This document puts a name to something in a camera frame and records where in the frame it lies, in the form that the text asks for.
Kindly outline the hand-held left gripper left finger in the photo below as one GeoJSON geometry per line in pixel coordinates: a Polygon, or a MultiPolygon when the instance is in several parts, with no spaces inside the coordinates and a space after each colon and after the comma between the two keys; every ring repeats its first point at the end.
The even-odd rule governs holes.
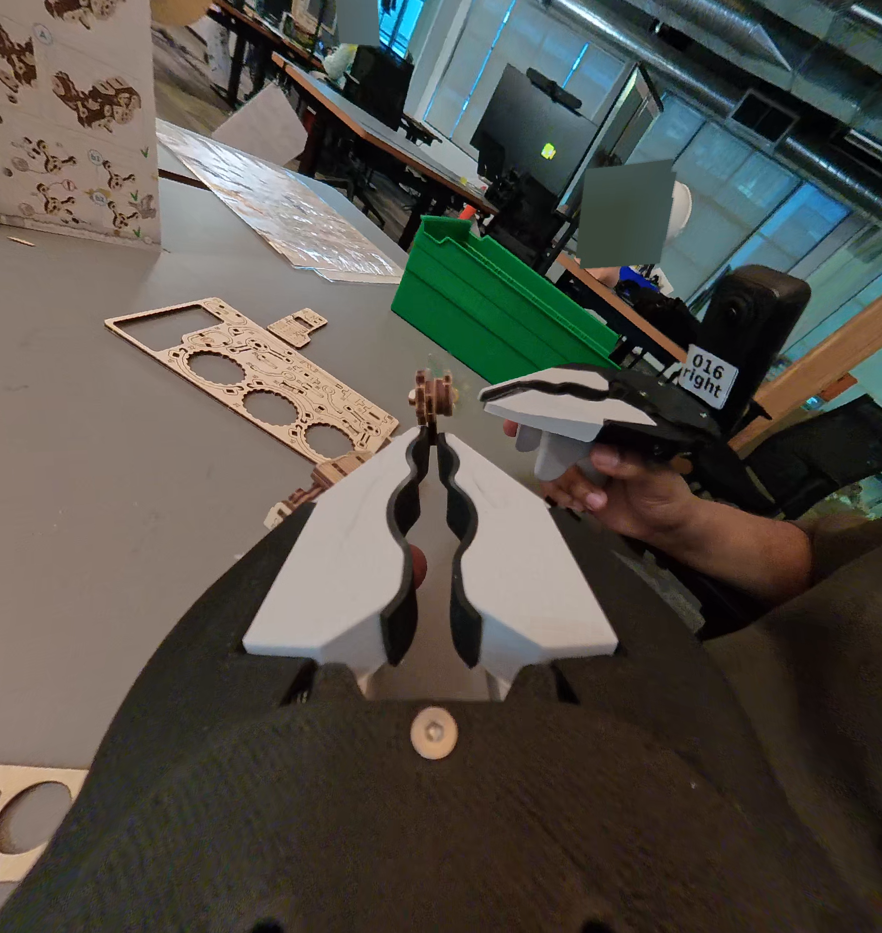
{"type": "Polygon", "coordinates": [[[242,639],[248,655],[345,666],[374,699],[374,675],[398,666],[415,637],[407,535],[431,446],[411,428],[286,520],[297,536],[242,639]]]}

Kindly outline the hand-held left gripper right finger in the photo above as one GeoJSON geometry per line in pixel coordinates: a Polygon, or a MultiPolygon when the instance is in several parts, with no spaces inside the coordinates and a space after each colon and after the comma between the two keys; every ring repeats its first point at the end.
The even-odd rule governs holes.
{"type": "Polygon", "coordinates": [[[528,666],[612,656],[618,637],[545,502],[452,434],[437,461],[458,539],[451,636],[491,696],[528,666]]]}

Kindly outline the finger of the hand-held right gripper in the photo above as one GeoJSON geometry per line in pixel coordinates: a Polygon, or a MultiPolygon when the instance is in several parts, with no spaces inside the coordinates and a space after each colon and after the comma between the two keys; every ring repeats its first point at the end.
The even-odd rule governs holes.
{"type": "Polygon", "coordinates": [[[493,384],[479,393],[479,401],[490,403],[524,391],[600,401],[609,396],[611,384],[620,373],[621,370],[611,367],[550,367],[493,384]]]}
{"type": "Polygon", "coordinates": [[[658,426],[649,414],[620,399],[587,399],[543,391],[518,391],[488,400],[484,410],[519,426],[586,441],[595,440],[602,427],[610,423],[658,426]]]}

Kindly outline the small wooden gear assembly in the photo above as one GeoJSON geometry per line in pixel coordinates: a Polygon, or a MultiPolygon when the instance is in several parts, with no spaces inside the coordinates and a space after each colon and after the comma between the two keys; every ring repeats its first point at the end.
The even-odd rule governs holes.
{"type": "Polygon", "coordinates": [[[441,375],[428,368],[415,372],[415,385],[408,395],[409,405],[415,410],[417,425],[426,431],[430,442],[435,443],[439,434],[438,421],[455,414],[458,399],[458,389],[449,370],[441,375]]]}

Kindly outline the person's right forearm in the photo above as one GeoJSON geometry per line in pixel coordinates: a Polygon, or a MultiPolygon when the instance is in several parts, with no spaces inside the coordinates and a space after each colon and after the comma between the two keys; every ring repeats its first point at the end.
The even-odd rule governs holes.
{"type": "Polygon", "coordinates": [[[813,543],[805,530],[711,501],[696,505],[679,554],[692,570],[767,605],[782,605],[813,583],[813,543]]]}

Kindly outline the grey desk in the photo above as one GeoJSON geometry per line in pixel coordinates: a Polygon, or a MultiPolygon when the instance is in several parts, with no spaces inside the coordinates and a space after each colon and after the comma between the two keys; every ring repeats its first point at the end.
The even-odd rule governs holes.
{"type": "Polygon", "coordinates": [[[105,328],[227,300],[260,324],[330,318],[311,355],[411,423],[438,348],[388,286],[330,284],[279,259],[207,189],[161,180],[167,250],[0,228],[0,760],[97,762],[0,915],[22,931],[700,931],[719,906],[719,802],[620,715],[533,695],[455,702],[452,755],[423,760],[421,704],[354,700],[337,674],[169,655],[172,701],[243,724],[154,726],[100,746],[170,627],[251,608],[288,530],[260,515],[310,464],[105,328]]]}

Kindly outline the person's right hand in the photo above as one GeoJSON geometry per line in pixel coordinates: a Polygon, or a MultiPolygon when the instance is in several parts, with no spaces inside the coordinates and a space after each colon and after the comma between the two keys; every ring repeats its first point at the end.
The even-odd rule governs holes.
{"type": "Polygon", "coordinates": [[[544,497],[657,547],[692,546],[709,531],[711,503],[694,496],[670,467],[605,444],[592,445],[585,461],[600,481],[573,465],[557,479],[539,482],[544,497]]]}

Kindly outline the black bag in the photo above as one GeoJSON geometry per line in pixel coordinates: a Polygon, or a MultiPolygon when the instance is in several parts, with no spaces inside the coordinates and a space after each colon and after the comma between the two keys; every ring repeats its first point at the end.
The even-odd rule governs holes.
{"type": "Polygon", "coordinates": [[[699,345],[701,323],[680,298],[640,286],[634,288],[631,298],[634,311],[673,344],[684,351],[699,345]]]}

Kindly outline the wooden model car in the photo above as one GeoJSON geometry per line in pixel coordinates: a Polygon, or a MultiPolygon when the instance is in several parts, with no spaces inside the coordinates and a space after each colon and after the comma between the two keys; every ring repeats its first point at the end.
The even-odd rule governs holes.
{"type": "Polygon", "coordinates": [[[317,499],[341,479],[365,464],[372,456],[371,451],[354,450],[317,464],[311,474],[310,486],[307,489],[299,488],[286,498],[277,501],[263,520],[264,527],[269,531],[274,530],[298,507],[317,499]]]}

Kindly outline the green plastic bin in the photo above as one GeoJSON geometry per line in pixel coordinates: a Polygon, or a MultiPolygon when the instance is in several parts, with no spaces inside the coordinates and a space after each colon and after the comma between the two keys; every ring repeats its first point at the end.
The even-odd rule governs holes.
{"type": "Polygon", "coordinates": [[[613,330],[465,219],[422,219],[391,310],[489,383],[618,368],[613,330]]]}

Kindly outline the black office chair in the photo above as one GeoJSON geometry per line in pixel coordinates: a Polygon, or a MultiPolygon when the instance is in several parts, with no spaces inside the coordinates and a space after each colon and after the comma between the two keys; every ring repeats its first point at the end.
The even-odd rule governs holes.
{"type": "Polygon", "coordinates": [[[743,460],[786,519],[882,473],[882,406],[868,395],[772,435],[743,460]]]}

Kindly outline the wooden beam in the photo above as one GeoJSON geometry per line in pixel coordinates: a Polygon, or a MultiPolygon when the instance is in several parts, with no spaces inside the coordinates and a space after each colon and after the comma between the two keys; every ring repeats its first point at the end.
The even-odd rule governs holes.
{"type": "Polygon", "coordinates": [[[754,400],[764,414],[729,440],[741,456],[749,453],[768,426],[843,383],[851,371],[882,349],[882,296],[828,336],[775,379],[764,382],[754,400]]]}

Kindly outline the large wooden puzzle sheet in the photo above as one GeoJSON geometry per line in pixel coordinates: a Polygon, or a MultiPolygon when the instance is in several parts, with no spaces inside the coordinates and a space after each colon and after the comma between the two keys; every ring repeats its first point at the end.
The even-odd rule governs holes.
{"type": "Polygon", "coordinates": [[[313,464],[326,455],[308,440],[310,429],[332,429],[352,451],[375,453],[399,426],[397,418],[217,297],[115,316],[104,325],[313,464]],[[166,349],[150,348],[129,331],[131,325],[194,310],[204,312],[211,325],[185,333],[166,349]],[[287,402],[294,417],[280,425],[252,414],[248,400],[260,396],[287,402]]]}

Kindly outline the black computer monitor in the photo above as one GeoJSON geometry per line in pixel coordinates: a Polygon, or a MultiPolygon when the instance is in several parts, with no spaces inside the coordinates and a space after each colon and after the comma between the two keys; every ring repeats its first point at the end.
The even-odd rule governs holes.
{"type": "Polygon", "coordinates": [[[552,102],[515,65],[503,69],[470,139],[478,175],[490,185],[528,175],[551,195],[568,188],[598,135],[579,111],[552,102]]]}

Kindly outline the small wooden puzzle sheet piece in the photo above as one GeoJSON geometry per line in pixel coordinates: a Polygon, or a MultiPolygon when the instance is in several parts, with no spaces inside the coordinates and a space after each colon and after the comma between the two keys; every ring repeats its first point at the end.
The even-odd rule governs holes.
{"type": "Polygon", "coordinates": [[[312,335],[327,324],[327,318],[310,308],[303,308],[272,322],[266,330],[284,344],[302,349],[311,343],[312,335]]]}

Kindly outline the black webcam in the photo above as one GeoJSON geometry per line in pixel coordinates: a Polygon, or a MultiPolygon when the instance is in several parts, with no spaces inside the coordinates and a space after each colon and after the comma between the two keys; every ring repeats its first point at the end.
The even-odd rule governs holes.
{"type": "Polygon", "coordinates": [[[578,112],[582,101],[569,93],[563,86],[555,80],[545,76],[533,67],[528,67],[526,76],[530,83],[544,93],[552,102],[563,106],[565,109],[578,112]]]}

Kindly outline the brown background table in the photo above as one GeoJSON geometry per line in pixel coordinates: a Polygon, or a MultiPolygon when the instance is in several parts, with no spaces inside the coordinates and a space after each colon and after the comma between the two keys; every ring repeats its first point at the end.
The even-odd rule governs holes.
{"type": "Polygon", "coordinates": [[[491,204],[479,189],[466,181],[462,182],[459,175],[432,158],[427,148],[411,142],[401,131],[390,130],[375,117],[343,98],[317,76],[290,63],[279,53],[272,54],[272,63],[288,83],[297,87],[302,100],[316,113],[320,109],[328,113],[327,121],[339,121],[358,139],[417,171],[435,186],[452,191],[456,198],[473,205],[479,214],[494,216],[498,212],[498,208],[491,204]]]}

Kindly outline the clear plastic sheet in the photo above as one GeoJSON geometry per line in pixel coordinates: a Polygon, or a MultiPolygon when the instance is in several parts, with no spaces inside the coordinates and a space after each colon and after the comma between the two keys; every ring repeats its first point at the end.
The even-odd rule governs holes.
{"type": "Polygon", "coordinates": [[[159,142],[272,250],[330,282],[398,285],[402,268],[299,176],[156,120],[159,142]]]}

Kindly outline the person's brown shirt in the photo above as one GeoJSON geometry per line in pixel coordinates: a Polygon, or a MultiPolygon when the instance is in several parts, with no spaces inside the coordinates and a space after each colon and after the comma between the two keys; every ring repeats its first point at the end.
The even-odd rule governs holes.
{"type": "Polygon", "coordinates": [[[706,643],[789,803],[882,931],[882,518],[808,529],[810,588],[706,643]]]}

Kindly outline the wooden puzzle sheet with holes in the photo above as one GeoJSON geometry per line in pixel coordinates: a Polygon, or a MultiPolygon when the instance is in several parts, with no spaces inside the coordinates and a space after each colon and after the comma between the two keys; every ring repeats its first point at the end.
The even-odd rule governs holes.
{"type": "MultiPolygon", "coordinates": [[[[67,807],[70,807],[80,794],[87,775],[87,769],[0,764],[0,817],[16,799],[44,785],[64,787],[69,795],[67,807]]],[[[17,853],[7,853],[0,848],[0,883],[17,884],[22,881],[47,846],[45,841],[17,853]]]]}

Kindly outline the grey cardboard panel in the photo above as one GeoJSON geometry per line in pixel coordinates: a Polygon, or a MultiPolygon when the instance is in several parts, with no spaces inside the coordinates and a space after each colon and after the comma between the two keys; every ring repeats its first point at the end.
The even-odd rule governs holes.
{"type": "Polygon", "coordinates": [[[289,96],[270,83],[225,120],[211,139],[285,167],[303,154],[307,136],[289,96]]]}

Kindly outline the printed instruction sheet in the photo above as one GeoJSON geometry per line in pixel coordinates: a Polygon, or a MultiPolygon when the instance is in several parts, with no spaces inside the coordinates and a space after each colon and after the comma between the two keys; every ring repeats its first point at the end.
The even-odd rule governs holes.
{"type": "Polygon", "coordinates": [[[0,225],[162,246],[151,7],[0,1],[0,225]]]}

